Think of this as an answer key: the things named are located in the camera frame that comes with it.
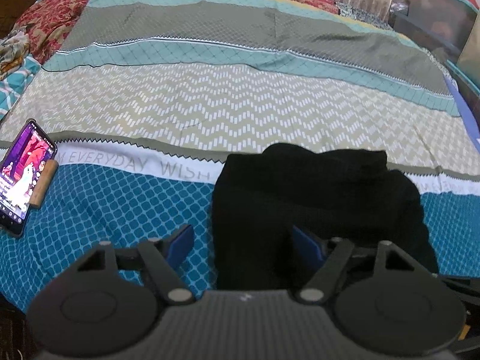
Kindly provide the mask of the patterned teal grey bedsheet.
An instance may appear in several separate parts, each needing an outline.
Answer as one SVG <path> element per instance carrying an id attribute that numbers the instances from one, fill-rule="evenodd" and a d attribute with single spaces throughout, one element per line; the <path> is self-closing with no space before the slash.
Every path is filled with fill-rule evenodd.
<path id="1" fill-rule="evenodd" d="M 479 274 L 479 132 L 430 52 L 390 30 L 287 0 L 89 0 L 1 119 L 57 143 L 24 233 L 1 234 L 1 295 L 25 310 L 92 245 L 189 223 L 181 277 L 215 282 L 210 199 L 227 156 L 288 142 L 383 150 L 416 185 L 439 270 Z"/>

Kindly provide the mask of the grey plastic storage box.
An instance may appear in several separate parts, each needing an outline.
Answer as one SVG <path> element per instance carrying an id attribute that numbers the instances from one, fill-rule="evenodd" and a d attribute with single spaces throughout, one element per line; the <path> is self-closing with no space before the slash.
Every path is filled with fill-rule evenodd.
<path id="1" fill-rule="evenodd" d="M 456 62 L 479 13 L 468 0 L 407 0 L 391 14 L 393 29 L 438 59 Z"/>

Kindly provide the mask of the stack of folded clothes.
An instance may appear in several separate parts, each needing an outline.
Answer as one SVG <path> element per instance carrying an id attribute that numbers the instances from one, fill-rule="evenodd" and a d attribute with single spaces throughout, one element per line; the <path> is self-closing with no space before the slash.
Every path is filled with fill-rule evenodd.
<path id="1" fill-rule="evenodd" d="M 0 63 L 1 77 L 4 80 L 8 75 L 18 70 L 29 53 L 30 41 L 27 26 L 13 29 L 1 39 Z"/>

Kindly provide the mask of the smartphone with lit screen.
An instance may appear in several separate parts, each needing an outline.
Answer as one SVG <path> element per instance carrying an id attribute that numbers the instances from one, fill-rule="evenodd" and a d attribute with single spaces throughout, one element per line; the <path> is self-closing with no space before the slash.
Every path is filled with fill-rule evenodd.
<path id="1" fill-rule="evenodd" d="M 56 154 L 57 145 L 27 119 L 1 162 L 1 228 L 10 236 L 23 235 L 33 190 Z"/>

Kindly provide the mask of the black pants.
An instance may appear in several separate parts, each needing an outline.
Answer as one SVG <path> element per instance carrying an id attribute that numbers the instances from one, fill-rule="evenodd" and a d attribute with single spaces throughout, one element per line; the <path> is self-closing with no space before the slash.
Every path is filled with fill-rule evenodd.
<path id="1" fill-rule="evenodd" d="M 430 272 L 439 269 L 421 196 L 383 151 L 316 154 L 278 143 L 261 154 L 231 154 L 211 205 L 219 290 L 300 289 L 312 269 L 294 228 L 360 247 L 390 241 Z"/>

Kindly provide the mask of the teal white patterned pillow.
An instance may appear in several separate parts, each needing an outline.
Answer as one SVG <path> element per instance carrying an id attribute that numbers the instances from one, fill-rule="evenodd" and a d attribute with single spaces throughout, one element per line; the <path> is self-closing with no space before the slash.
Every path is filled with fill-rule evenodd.
<path id="1" fill-rule="evenodd" d="M 0 119 L 3 119 L 21 98 L 22 94 L 41 70 L 41 63 L 27 55 L 22 65 L 1 81 Z"/>

